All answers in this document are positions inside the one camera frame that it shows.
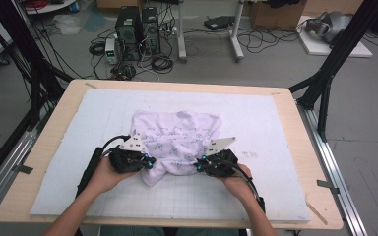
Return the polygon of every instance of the forearm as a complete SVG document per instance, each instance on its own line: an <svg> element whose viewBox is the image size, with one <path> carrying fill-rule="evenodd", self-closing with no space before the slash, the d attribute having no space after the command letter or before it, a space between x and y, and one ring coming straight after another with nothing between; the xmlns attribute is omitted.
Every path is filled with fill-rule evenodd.
<svg viewBox="0 0 378 236"><path fill-rule="evenodd" d="M75 235L98 194L85 189L42 235Z"/></svg>
<svg viewBox="0 0 378 236"><path fill-rule="evenodd" d="M250 219L253 236L277 235L254 197L240 199Z"/></svg>

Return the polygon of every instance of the wooden tabletop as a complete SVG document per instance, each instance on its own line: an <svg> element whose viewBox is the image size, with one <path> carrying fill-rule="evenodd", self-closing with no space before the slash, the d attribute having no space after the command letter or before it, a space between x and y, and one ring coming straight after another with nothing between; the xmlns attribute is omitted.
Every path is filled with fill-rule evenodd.
<svg viewBox="0 0 378 236"><path fill-rule="evenodd" d="M67 87L25 162L26 166L33 168L33 172L31 174L19 173L0 205L1 222L54 221L54 216L30 215L30 210L48 164L58 150L63 135L78 110L85 92L87 89L96 88L271 96L278 109L296 173L299 177L311 215L311 220L307 223L273 223L273 226L285 229L340 229L343 227L342 218L330 190L317 186L317 180L326 180L326 178L305 130L295 101L288 89L95 80L75 80ZM175 227L249 227L248 222L245 221L226 222L222 220L87 217L83 222L92 224Z"/></svg>

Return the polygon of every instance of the white mat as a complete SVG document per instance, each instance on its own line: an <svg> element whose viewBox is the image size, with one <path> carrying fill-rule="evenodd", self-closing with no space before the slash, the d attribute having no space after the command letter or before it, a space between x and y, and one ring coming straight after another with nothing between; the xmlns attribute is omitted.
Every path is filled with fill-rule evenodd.
<svg viewBox="0 0 378 236"><path fill-rule="evenodd" d="M89 89L53 157L31 214L58 215L73 200L96 147L128 134L137 110L220 114L220 137L252 169L272 221L309 221L278 112L270 96ZM205 174L166 175L148 187L140 175L101 195L88 215L246 220L242 204L221 181Z"/></svg>
<svg viewBox="0 0 378 236"><path fill-rule="evenodd" d="M311 19L311 17L302 16L299 23L301 24L308 19ZM309 55L326 56L330 54L330 45L325 42L322 37L317 36L314 32L305 31L305 29L298 29L297 31L299 32L300 41ZM363 43L359 42L349 56L370 58L373 54L363 45Z"/></svg>

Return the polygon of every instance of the wrinkled white fabric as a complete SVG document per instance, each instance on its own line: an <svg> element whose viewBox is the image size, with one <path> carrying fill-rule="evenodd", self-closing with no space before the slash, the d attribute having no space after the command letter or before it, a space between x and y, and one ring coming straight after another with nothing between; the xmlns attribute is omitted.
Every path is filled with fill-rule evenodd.
<svg viewBox="0 0 378 236"><path fill-rule="evenodd" d="M153 186L166 172L175 175L196 173L193 165L212 139L217 139L221 117L216 114L180 111L177 113L137 111L130 135L140 134L146 153L157 162L141 172Z"/></svg>

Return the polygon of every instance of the gray floor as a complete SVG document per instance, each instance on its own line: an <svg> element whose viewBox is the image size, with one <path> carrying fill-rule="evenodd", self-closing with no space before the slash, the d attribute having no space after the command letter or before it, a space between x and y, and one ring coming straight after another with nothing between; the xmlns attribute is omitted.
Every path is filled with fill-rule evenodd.
<svg viewBox="0 0 378 236"><path fill-rule="evenodd" d="M54 34L55 49L81 76L92 73L90 41L97 34L113 27L114 22L98 12L93 5L76 16L83 26L79 35ZM44 16L51 20L52 15ZM202 29L201 20L190 20L188 26ZM200 33L186 37L188 62L178 62L175 38L171 58L175 61L169 74L159 75L165 83L238 85L288 88L310 76L322 65L325 56L308 56L299 40L280 41L277 46L259 54L243 48L245 59L235 63L226 35ZM339 70L332 85L327 136L343 172L350 194L369 235L378 235L378 47L362 41L374 54L371 59L349 58ZM97 73L106 77L102 63ZM135 80L157 81L151 73L140 74ZM295 94L300 97L302 91ZM14 65L0 66L0 147L29 109L25 86ZM0 235L38 234L46 225L0 223ZM291 233L280 230L280 235ZM88 235L95 228L89 227ZM348 235L341 231L304 230L301 235Z"/></svg>

